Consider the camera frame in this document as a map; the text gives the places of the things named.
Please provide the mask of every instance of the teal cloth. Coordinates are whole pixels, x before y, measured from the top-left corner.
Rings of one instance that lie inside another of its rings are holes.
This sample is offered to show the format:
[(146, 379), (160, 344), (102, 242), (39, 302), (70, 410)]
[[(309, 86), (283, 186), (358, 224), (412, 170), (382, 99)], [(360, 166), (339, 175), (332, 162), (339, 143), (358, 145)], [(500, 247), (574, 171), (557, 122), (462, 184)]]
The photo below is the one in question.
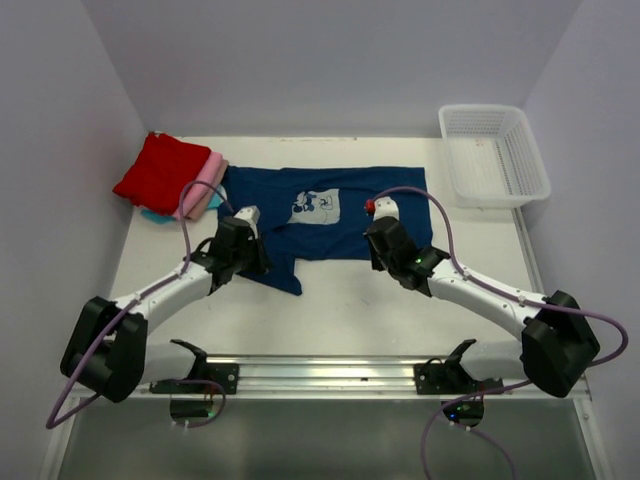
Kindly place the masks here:
[[(213, 197), (211, 197), (209, 205), (207, 205), (207, 210), (215, 210), (220, 205), (222, 205), (222, 198), (216, 193)], [(140, 212), (140, 215), (158, 225), (165, 225), (167, 223), (176, 221), (176, 219), (171, 215), (160, 215), (159, 213), (153, 212), (146, 208)]]

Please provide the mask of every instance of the dark blue t-shirt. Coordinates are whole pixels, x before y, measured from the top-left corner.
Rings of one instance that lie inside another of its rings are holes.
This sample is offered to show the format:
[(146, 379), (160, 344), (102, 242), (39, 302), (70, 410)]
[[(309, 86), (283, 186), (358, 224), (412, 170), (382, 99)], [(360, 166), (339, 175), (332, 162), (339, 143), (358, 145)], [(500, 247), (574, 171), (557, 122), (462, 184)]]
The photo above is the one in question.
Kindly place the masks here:
[[(372, 218), (365, 202), (382, 190), (413, 186), (426, 190), (422, 168), (370, 167), (268, 170), (229, 167), (222, 182), (235, 208), (256, 205), (258, 229), (274, 268), (247, 278), (300, 295), (295, 259), (369, 259), (363, 234)], [(400, 221), (418, 246), (431, 243), (428, 201), (394, 193)]]

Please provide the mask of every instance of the cartoon print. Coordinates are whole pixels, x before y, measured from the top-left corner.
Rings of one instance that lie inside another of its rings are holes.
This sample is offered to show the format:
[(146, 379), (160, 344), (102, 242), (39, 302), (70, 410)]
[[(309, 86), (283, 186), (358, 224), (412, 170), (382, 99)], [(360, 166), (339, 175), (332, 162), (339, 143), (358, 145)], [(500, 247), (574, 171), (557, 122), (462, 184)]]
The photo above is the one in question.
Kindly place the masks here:
[(300, 192), (291, 207), (289, 223), (332, 225), (340, 221), (339, 190)]

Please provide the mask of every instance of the pink cloth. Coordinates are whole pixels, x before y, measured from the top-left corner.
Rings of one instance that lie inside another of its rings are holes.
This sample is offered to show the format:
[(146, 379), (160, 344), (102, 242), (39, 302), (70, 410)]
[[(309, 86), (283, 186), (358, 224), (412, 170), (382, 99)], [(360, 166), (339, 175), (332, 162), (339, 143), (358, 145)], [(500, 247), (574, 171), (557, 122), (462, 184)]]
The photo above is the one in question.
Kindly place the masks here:
[[(220, 165), (222, 164), (222, 154), (218, 152), (211, 152), (209, 158), (205, 162), (204, 166), (198, 173), (196, 180), (201, 180), (203, 182), (212, 183), (220, 169)], [(194, 185), (189, 189), (187, 194), (184, 197), (183, 207), (185, 216), (187, 216), (187, 212), (193, 210), (193, 207), (205, 196), (207, 191), (210, 190), (206, 185)], [(173, 213), (173, 218), (176, 220), (180, 220), (180, 207), (176, 209)]]
[[(227, 171), (228, 166), (229, 166), (229, 162), (223, 159), (222, 164), (218, 169), (218, 173), (216, 173), (216, 176), (213, 179), (213, 182), (211, 183), (211, 185), (213, 186), (220, 185), (220, 182), (222, 181), (222, 177), (224, 177), (224, 172)], [(210, 188), (208, 188), (207, 190), (209, 191), (205, 194), (205, 196), (202, 197), (202, 199), (198, 203), (196, 203), (196, 205), (191, 209), (191, 211), (186, 214), (187, 218), (194, 221), (200, 220), (200, 217), (202, 217), (202, 215), (204, 215), (204, 212), (207, 211), (207, 207), (209, 206), (211, 197), (213, 197), (213, 190), (211, 190)]]

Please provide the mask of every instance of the gray floor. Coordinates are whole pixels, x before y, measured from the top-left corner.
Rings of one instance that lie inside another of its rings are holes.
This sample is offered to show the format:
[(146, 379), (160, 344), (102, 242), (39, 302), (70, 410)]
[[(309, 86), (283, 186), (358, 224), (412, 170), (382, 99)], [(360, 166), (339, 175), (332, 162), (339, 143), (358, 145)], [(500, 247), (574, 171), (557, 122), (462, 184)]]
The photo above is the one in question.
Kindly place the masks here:
[[(74, 425), (61, 479), (422, 478), (420, 432), (435, 401), (230, 399), (211, 426), (171, 429), (168, 401), (90, 407)], [(513, 456), (521, 480), (593, 479), (568, 400), (494, 400), (479, 428)], [(502, 455), (438, 422), (437, 480), (509, 479)]]

